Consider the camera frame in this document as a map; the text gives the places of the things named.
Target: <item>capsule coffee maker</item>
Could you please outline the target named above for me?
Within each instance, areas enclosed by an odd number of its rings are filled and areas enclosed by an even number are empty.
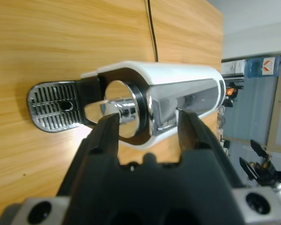
[[[37,84],[27,104],[45,132],[94,128],[103,116],[119,113],[119,140],[146,149],[177,132],[179,109],[203,118],[222,104],[225,90],[211,67],[124,61],[82,74],[79,81]]]

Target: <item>wooden panel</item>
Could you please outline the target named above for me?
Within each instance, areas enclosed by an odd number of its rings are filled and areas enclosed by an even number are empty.
[[[29,89],[122,60],[154,61],[143,0],[0,1],[0,213],[28,196],[56,194],[88,132],[38,130]]]
[[[160,62],[221,69],[222,14],[205,0],[151,1]]]
[[[185,2],[191,7],[181,9],[183,0],[152,1],[160,60],[219,68],[221,16],[204,1]],[[0,1],[0,213],[28,196],[54,195],[89,132],[87,127],[57,134],[38,130],[26,106],[30,87],[79,79],[122,60],[154,61],[142,0]],[[216,114],[204,121],[215,131]],[[177,136],[148,151],[158,161],[176,161]],[[121,145],[120,162],[141,162],[145,152]]]

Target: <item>black cable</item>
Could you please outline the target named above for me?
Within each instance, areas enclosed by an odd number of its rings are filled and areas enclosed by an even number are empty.
[[[158,62],[158,51],[157,51],[157,44],[156,44],[156,38],[155,38],[155,32],[154,32],[154,25],[153,25],[152,13],[151,13],[151,4],[150,4],[150,0],[148,0],[148,14],[149,14],[150,27],[151,27],[151,34],[152,34],[152,41],[153,41],[155,62]]]

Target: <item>white plastic casing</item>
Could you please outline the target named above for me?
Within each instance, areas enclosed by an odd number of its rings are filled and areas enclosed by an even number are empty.
[[[214,79],[218,83],[218,99],[214,107],[210,111],[201,114],[199,118],[203,118],[211,114],[214,110],[216,110],[216,106],[219,104],[219,101],[223,102],[224,100],[224,98],[220,99],[221,92],[225,92],[226,90],[224,79],[216,69],[207,66],[159,62],[123,61],[111,64],[109,66],[101,67],[97,71],[84,73],[81,75],[81,78],[97,76],[99,73],[112,71],[120,68],[131,68],[135,70],[140,75],[142,75],[142,77],[150,86],[168,83],[197,81],[204,79]],[[221,90],[220,81],[223,81],[224,90]],[[131,145],[126,142],[120,142],[135,149],[145,150],[175,133],[177,133],[177,127],[167,132],[164,132],[161,135],[152,136],[146,143],[142,145]]]

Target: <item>screw hole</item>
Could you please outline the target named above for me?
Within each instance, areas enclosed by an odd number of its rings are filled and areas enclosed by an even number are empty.
[[[262,215],[268,214],[270,212],[270,205],[263,196],[256,193],[249,193],[245,199],[249,207],[255,212]]]
[[[50,202],[40,202],[36,204],[28,215],[28,223],[35,225],[46,220],[51,212],[52,206]]]

